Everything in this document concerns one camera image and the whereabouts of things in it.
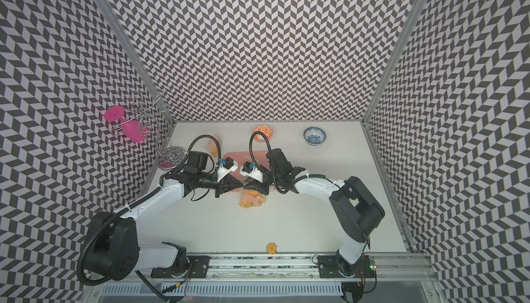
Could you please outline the clear resealable bag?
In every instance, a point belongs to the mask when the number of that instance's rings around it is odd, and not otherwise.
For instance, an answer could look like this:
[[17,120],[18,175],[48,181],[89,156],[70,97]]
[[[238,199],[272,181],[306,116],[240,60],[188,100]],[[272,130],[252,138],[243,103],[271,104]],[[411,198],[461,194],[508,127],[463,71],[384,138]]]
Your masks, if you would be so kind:
[[215,133],[209,133],[209,135],[211,135],[216,142],[207,138],[205,149],[213,158],[217,158],[219,156],[219,150],[221,149],[222,140]]
[[252,208],[262,206],[266,197],[257,191],[244,190],[240,195],[239,205],[242,208]]

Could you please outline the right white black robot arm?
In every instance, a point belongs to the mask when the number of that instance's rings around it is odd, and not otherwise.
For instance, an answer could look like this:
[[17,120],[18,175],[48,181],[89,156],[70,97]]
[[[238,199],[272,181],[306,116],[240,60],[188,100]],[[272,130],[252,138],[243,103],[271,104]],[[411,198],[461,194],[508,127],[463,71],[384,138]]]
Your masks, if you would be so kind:
[[[266,168],[255,159],[253,141],[261,136],[266,144]],[[249,141],[251,160],[240,169],[246,178],[244,188],[268,195],[273,187],[281,194],[290,192],[310,195],[328,202],[345,234],[342,246],[335,254],[338,271],[344,277],[356,274],[356,267],[370,246],[370,235],[386,216],[385,210],[361,179],[351,176],[347,180],[332,180],[303,167],[292,166],[283,151],[272,149],[268,137],[261,131],[252,133]]]

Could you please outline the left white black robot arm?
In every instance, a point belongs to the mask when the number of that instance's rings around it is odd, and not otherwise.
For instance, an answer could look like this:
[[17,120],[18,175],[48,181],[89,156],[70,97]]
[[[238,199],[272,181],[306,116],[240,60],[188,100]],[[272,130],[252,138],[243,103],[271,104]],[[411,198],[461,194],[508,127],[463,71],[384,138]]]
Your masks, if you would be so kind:
[[141,246],[138,234],[161,212],[198,188],[220,196],[242,187],[232,175],[238,168],[235,160],[218,158],[207,171],[210,159],[207,153],[189,149],[174,169],[160,177],[153,191],[114,213],[103,211],[94,216],[77,261],[78,280],[96,286],[147,269],[185,274],[189,268],[185,247],[170,242]]

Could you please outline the round cracker cookie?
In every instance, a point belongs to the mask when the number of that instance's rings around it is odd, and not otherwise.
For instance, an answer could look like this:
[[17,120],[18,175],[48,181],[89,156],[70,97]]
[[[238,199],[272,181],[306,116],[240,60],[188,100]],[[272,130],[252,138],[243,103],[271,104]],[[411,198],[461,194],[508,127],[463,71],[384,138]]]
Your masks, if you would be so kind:
[[274,242],[270,242],[266,245],[266,252],[270,255],[275,255],[277,253],[277,245]]

